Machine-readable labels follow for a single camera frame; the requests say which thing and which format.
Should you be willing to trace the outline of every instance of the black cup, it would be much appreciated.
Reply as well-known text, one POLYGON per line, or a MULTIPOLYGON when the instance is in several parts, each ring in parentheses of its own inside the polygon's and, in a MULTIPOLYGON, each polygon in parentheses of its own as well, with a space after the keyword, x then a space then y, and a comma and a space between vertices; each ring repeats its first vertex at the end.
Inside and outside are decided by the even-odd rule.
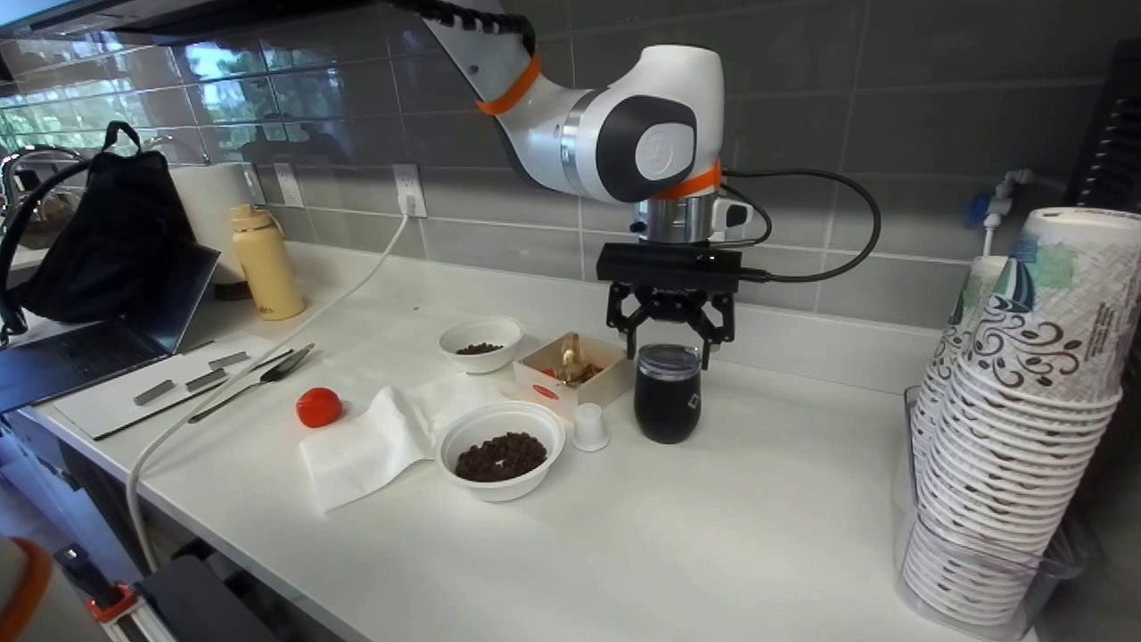
POLYGON ((688 345, 639 350, 633 416, 651 441, 686 441, 704 416, 704 359, 688 345))

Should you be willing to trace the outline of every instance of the laptop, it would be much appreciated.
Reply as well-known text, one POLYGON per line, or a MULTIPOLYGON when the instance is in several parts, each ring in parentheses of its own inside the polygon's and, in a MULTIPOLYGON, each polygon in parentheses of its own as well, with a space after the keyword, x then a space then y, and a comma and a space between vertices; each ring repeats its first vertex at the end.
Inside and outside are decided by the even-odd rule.
POLYGON ((179 355, 209 294, 219 255, 184 245, 115 321, 0 350, 0 415, 61 399, 179 355))

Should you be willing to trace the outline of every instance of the counter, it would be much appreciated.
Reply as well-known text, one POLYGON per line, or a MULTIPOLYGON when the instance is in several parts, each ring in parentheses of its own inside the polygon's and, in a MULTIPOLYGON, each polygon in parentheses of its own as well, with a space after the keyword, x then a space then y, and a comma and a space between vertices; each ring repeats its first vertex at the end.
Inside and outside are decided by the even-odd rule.
MULTIPOLYGON (((309 313, 376 262, 291 255, 309 313)), ((468 313, 513 313, 531 339, 579 330, 617 343, 604 302, 604 287, 392 262, 298 337, 316 343, 303 371, 181 427, 151 462, 147 501, 342 640, 961 640, 894 597, 900 390, 935 345, 918 330, 740 306, 682 445, 644 441, 620 397, 608 450, 568 450, 521 504, 480 504, 420 465, 353 506, 315 512, 291 416, 303 390, 330 384, 365 409, 383 384, 435 378, 448 368, 435 339, 468 313)), ((208 311, 201 333, 288 325, 208 311)), ((50 405, 26 415, 109 473, 176 420, 90 441, 50 405)))

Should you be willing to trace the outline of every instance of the small bowl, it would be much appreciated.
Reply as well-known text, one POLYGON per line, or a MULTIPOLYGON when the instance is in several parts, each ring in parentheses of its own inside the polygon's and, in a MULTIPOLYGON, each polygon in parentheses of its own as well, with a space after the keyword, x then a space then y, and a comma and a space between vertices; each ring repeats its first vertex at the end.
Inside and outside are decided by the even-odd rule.
POLYGON ((475 318, 440 337, 440 350, 455 368, 485 375, 504 371, 521 345, 525 333, 513 318, 475 318))
POLYGON ((460 416, 440 441, 440 465, 446 477, 487 504, 509 504, 536 494, 568 445, 570 425, 537 405, 496 405, 460 416), (504 481, 469 481, 455 473, 460 454, 469 445, 493 441, 506 431, 536 437, 547 450, 542 465, 504 481))

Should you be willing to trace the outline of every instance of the yellow bottle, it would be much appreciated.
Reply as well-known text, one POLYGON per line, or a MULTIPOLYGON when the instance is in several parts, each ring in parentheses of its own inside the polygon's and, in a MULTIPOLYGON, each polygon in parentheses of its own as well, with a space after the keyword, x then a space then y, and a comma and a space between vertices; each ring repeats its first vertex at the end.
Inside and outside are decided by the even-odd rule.
POLYGON ((307 306, 285 256, 278 218, 254 205, 229 210, 231 244, 260 318, 291 318, 307 306))

